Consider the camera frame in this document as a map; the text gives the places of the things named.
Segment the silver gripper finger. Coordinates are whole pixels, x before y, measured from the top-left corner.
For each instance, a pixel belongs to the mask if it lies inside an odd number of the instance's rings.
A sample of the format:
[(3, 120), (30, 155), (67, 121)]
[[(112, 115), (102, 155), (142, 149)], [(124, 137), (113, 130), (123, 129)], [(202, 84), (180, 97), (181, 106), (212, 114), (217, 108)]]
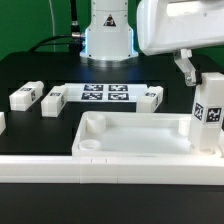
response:
[(179, 49), (173, 53), (174, 62), (183, 72), (187, 86), (197, 86), (202, 84), (202, 75), (196, 70), (190, 61), (192, 51), (190, 49)]

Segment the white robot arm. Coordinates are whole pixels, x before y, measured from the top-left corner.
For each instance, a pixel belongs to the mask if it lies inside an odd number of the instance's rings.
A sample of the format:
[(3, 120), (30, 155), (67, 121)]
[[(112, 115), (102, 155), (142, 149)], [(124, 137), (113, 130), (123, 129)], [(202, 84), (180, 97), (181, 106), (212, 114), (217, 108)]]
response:
[(191, 50), (224, 44), (224, 0), (197, 3), (199, 8), (189, 12), (189, 1), (141, 0), (136, 13), (141, 51), (145, 55), (173, 52), (187, 86), (202, 83), (189, 60)]

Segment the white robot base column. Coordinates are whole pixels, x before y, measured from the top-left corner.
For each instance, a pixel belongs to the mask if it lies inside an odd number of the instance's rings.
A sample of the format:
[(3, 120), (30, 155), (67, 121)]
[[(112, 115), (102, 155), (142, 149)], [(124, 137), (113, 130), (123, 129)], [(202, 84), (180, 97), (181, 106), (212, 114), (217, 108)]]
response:
[(91, 0), (91, 22), (84, 34), (83, 63), (118, 67), (138, 57), (128, 23), (128, 0)]

